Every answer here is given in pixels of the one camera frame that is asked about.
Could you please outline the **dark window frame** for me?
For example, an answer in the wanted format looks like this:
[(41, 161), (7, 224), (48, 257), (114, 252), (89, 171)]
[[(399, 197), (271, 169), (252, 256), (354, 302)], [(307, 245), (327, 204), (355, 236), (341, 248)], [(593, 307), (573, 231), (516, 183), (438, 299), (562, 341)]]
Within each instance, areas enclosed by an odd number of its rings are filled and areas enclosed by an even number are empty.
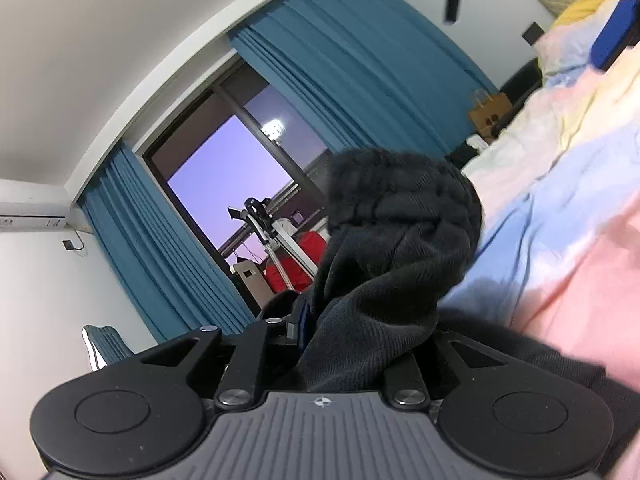
[(143, 159), (186, 225), (253, 311), (275, 293), (253, 229), (229, 216), (254, 197), (292, 237), (326, 238), (331, 152), (294, 107), (233, 58), (149, 145)]

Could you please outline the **teal curtain left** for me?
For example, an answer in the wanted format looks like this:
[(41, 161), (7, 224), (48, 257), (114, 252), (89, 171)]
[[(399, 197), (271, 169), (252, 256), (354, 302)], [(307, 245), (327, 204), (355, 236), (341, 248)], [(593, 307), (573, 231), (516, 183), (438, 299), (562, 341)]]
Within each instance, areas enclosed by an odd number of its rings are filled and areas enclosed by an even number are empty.
[(205, 325), (242, 333), (255, 317), (131, 148), (117, 143), (82, 192), (112, 270), (158, 342)]

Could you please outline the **black wall socket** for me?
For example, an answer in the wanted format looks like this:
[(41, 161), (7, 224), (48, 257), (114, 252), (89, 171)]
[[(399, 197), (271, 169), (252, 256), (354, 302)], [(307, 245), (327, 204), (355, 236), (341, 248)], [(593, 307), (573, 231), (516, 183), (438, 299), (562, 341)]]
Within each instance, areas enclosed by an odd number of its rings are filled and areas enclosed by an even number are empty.
[(533, 46), (543, 34), (544, 30), (542, 27), (537, 22), (533, 22), (525, 29), (525, 32), (522, 33), (522, 38), (526, 41), (526, 44)]

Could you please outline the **teal curtain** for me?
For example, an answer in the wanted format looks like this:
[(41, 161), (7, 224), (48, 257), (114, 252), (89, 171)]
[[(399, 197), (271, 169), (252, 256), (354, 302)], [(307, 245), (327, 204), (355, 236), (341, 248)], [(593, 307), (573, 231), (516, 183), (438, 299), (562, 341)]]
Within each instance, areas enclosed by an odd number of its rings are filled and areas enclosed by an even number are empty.
[(273, 0), (228, 35), (332, 152), (443, 158), (470, 136), (484, 72), (404, 0)]
[(82, 192), (112, 270), (158, 342), (205, 325), (242, 333), (255, 317), (131, 148), (117, 143)]

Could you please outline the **white air conditioner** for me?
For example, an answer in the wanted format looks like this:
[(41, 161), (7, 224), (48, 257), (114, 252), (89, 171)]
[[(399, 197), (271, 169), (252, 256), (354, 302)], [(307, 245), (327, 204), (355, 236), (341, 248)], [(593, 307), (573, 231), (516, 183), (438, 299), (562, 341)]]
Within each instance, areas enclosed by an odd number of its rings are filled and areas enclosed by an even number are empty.
[(2, 179), (2, 231), (63, 229), (72, 201), (62, 186)]

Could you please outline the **teal curtain right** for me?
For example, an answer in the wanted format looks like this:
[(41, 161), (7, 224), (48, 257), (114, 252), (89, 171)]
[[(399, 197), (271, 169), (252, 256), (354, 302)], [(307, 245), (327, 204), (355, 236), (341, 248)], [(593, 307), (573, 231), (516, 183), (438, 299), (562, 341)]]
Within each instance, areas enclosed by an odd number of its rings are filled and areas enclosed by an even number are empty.
[(332, 152), (443, 158), (470, 136), (484, 72), (404, 0), (273, 0), (228, 35)]

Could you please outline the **black chair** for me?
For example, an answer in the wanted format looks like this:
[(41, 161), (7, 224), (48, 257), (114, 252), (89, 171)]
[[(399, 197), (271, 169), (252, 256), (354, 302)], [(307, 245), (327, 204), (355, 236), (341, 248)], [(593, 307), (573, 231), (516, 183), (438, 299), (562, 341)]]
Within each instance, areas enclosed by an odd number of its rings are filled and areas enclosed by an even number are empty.
[(528, 98), (542, 87), (542, 73), (538, 60), (533, 58), (522, 66), (501, 88), (511, 102), (512, 107), (492, 127), (491, 134), (498, 138), (500, 132), (506, 128), (521, 111)]

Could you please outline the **white tripod stand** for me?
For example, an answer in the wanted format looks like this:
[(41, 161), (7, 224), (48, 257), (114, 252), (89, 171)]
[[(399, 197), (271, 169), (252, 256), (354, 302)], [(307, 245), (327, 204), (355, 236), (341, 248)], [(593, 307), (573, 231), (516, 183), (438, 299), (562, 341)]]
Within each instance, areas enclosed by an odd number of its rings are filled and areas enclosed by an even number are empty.
[(266, 203), (269, 203), (269, 200), (261, 202), (257, 198), (250, 197), (244, 202), (243, 209), (229, 207), (228, 213), (232, 219), (242, 220), (253, 229), (268, 257), (282, 275), (286, 287), (293, 290), (293, 285), (276, 255), (277, 248), (283, 249), (294, 258), (312, 279), (316, 276), (317, 266), (302, 251), (302, 248), (298, 246), (292, 235), (288, 234), (283, 226), (277, 224), (273, 216), (267, 211)]

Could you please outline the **dark grey hooded sweatshirt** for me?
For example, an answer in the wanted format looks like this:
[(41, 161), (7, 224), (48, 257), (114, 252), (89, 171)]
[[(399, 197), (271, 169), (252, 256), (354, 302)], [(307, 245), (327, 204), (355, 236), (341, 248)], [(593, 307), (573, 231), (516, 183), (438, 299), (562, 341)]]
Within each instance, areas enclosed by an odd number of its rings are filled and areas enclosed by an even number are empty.
[(330, 239), (312, 285), (300, 294), (282, 292), (267, 306), (271, 315), (302, 315), (299, 385), (311, 391), (370, 386), (436, 327), (454, 330), (597, 393), (614, 420), (599, 472), (630, 477), (639, 461), (637, 391), (602, 366), (484, 320), (469, 301), (437, 312), (469, 269), (483, 222), (475, 188), (455, 166), (373, 148), (336, 154), (328, 215)]

